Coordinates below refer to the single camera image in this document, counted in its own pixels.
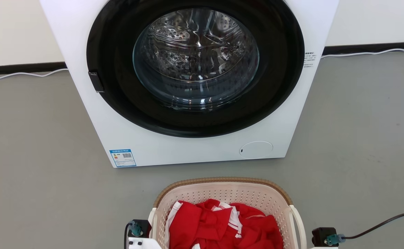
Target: washing machine door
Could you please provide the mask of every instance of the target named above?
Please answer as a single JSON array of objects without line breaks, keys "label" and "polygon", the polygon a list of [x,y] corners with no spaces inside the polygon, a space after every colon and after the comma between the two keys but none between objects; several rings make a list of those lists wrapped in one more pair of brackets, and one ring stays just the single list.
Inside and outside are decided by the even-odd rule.
[{"label": "washing machine door", "polygon": [[213,137],[277,109],[299,79],[299,24],[282,0],[110,0],[91,29],[97,92],[175,137]]}]

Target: brown woven rim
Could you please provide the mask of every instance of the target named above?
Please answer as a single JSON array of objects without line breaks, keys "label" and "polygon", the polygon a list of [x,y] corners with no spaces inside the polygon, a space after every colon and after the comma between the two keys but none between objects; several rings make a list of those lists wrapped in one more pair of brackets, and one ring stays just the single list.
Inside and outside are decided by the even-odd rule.
[{"label": "brown woven rim", "polygon": [[258,178],[248,178],[248,177],[209,177],[209,178],[197,178],[197,179],[191,179],[191,180],[185,180],[185,181],[179,181],[176,183],[173,183],[166,187],[157,197],[156,201],[154,202],[154,208],[157,208],[159,206],[160,201],[163,199],[163,197],[170,192],[172,189],[180,187],[180,186],[186,186],[186,185],[192,185],[192,184],[199,184],[199,183],[256,183],[256,184],[262,184],[265,186],[269,186],[275,190],[277,190],[286,200],[286,203],[288,205],[292,205],[293,202],[291,198],[288,196],[288,194],[277,184],[268,181],[268,180],[263,180],[263,179],[258,179]]}]

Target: laundry basket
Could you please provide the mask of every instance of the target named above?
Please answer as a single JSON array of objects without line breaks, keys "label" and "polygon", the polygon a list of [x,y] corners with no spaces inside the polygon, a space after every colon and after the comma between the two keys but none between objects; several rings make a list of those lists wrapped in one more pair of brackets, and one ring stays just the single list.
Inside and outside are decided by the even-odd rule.
[{"label": "laundry basket", "polygon": [[165,224],[168,214],[178,200],[193,204],[215,199],[225,203],[243,203],[276,218],[284,239],[284,249],[298,249],[295,222],[299,230],[300,247],[306,249],[306,234],[297,209],[288,194],[273,182],[242,177],[199,178],[173,183],[157,197],[148,221],[152,226],[150,238],[162,249],[165,245]]}]

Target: white washing machine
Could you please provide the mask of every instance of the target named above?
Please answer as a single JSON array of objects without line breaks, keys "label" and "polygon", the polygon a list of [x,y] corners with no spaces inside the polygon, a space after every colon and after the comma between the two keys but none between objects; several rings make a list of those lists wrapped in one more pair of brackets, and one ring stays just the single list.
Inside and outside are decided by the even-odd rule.
[{"label": "white washing machine", "polygon": [[284,157],[338,0],[41,0],[113,167]]}]

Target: white handle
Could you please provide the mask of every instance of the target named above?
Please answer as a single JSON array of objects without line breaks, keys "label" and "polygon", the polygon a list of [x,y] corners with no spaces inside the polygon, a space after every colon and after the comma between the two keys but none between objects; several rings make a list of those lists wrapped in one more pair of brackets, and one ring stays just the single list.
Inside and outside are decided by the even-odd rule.
[{"label": "white handle", "polygon": [[289,207],[296,221],[297,229],[299,229],[300,249],[306,249],[306,233],[305,233],[305,227],[303,227],[302,218],[300,218],[299,211],[297,211],[294,205],[289,205]]},{"label": "white handle", "polygon": [[151,238],[152,234],[155,234],[155,226],[154,226],[154,215],[156,214],[156,210],[157,208],[153,208],[150,212],[150,215],[148,216],[148,222],[150,223],[151,227],[153,228],[153,230],[150,232],[150,236],[149,238]]}]

